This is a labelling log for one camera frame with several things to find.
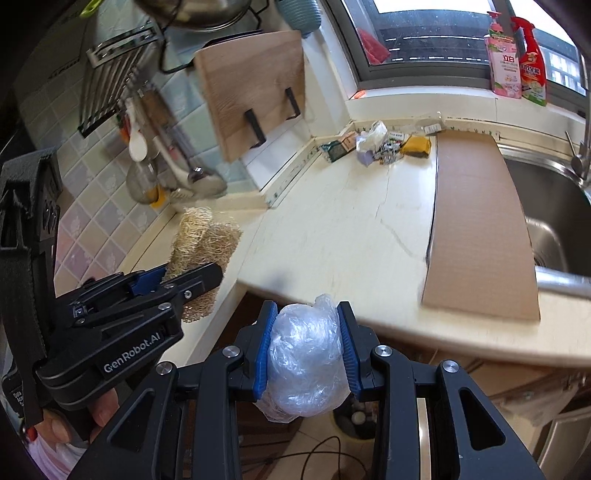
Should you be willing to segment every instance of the white plastic bag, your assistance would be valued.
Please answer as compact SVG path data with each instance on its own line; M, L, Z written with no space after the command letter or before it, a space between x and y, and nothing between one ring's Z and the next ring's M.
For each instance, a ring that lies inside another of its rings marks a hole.
M271 329L267 389L256 406L274 422L289 423L341 405L349 395L339 316L330 296L314 306L283 308Z

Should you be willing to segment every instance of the human hand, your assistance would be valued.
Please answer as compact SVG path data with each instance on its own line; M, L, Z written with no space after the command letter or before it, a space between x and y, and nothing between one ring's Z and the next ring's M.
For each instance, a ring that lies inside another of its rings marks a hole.
M114 388L98 398L91 405L88 405L88 410L96 423L96 427L90 434L91 443L111 417L115 415L118 408L119 400ZM35 429L53 449L56 448L56 444L58 443L69 443L72 441L72 433L63 419L58 414L49 410L43 410L43 421L35 425Z

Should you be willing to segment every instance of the white spoon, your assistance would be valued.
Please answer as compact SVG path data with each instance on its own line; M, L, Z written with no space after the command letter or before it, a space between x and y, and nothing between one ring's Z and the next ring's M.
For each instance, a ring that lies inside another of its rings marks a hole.
M129 156L133 161L140 162L148 155L148 143L139 131L133 100L128 98L125 101L125 106L129 117Z

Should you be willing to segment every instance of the metal bowl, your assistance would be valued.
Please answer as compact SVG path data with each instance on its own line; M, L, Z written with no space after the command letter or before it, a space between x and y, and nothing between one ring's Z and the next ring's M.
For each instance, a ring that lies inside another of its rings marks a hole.
M135 0L148 15L160 23L168 23L178 0ZM201 32L220 30L236 23L248 11L251 0L183 0L175 27Z

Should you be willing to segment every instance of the loofah sponge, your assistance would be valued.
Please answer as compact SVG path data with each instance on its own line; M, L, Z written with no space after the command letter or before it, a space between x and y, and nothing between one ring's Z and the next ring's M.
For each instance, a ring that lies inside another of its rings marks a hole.
M209 208L187 209L174 239L173 253L164 280L208 262L217 263L225 272L241 235L237 224L213 221L213 213ZM184 308L183 321L195 322L211 314L218 289L188 302Z

